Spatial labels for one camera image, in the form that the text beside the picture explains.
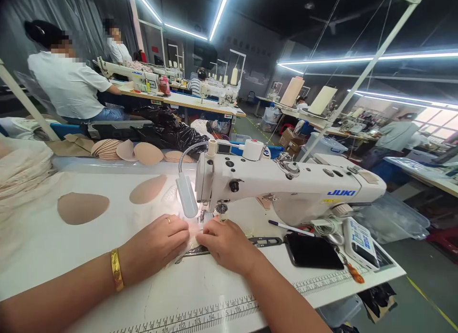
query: woman's right hand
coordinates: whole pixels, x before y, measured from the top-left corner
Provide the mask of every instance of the woman's right hand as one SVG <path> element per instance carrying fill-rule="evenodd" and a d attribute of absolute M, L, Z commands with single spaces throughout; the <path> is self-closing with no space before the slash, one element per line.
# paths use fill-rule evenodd
<path fill-rule="evenodd" d="M 176 258 L 189 241 L 189 226 L 176 215 L 162 215 L 119 247 L 125 286 L 136 284 Z"/>
<path fill-rule="evenodd" d="M 266 260 L 237 224 L 220 222 L 218 216 L 205 224 L 204 234 L 197 234 L 196 240 L 208 248 L 219 265 L 245 278 Z"/>

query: pen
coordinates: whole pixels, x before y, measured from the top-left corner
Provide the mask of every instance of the pen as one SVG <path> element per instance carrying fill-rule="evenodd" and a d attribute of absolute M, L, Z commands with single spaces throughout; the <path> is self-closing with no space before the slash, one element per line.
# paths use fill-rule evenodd
<path fill-rule="evenodd" d="M 285 229 L 292 230 L 292 231 L 295 231 L 297 233 L 301 233 L 301 234 L 308 235 L 308 236 L 311 236 L 311 237 L 315 238 L 315 234 L 309 233 L 309 232 L 307 232 L 305 230 L 302 230 L 302 229 L 297 229 L 297 228 L 294 228 L 294 227 L 291 227 L 291 226 L 287 226 L 287 225 L 284 225 L 283 223 L 278 223 L 278 222 L 272 221 L 272 220 L 269 220 L 269 223 L 274 225 L 274 226 L 278 226 L 280 228 L 285 228 Z"/>

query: gray curtain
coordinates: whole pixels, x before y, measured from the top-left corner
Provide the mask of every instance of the gray curtain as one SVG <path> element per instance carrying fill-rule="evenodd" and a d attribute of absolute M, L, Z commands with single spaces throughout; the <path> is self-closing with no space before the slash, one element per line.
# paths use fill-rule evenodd
<path fill-rule="evenodd" d="M 114 18 L 131 54 L 138 50 L 129 0 L 3 0 L 0 7 L 0 58 L 11 74 L 30 74 L 27 58 L 40 47 L 25 35 L 25 20 L 44 20 L 68 32 L 77 56 L 92 66 L 92 59 L 109 60 L 103 18 Z"/>

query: floor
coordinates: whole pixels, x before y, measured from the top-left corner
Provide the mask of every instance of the floor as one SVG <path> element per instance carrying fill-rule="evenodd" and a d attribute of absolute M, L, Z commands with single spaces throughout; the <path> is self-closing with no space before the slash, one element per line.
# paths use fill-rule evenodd
<path fill-rule="evenodd" d="M 238 118 L 233 130 L 262 142 L 268 141 L 271 133 L 262 132 L 257 126 L 261 119 L 254 117 L 255 107 L 239 106 L 247 117 Z M 258 114 L 263 113 L 264 108 L 260 108 Z M 278 140 L 279 136 L 274 134 L 269 145 L 278 146 Z M 398 306 L 377 324 L 361 310 L 351 324 L 361 333 L 458 332 L 458 266 L 426 241 L 406 239 L 383 247 L 407 272 L 406 277 L 389 282 L 397 293 Z"/>

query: measuring ruler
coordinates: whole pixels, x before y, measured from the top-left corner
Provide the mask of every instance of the measuring ruler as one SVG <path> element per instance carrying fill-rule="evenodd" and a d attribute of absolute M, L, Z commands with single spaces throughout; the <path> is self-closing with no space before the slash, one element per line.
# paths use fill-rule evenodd
<path fill-rule="evenodd" d="M 368 269 L 360 265 L 356 269 L 361 275 L 369 272 Z M 347 282 L 354 282 L 354 280 L 348 270 L 345 269 L 294 282 L 292 285 L 303 297 L 306 297 Z M 139 323 L 111 333 L 194 333 L 260 312 L 261 309 L 254 296 L 246 295 Z"/>

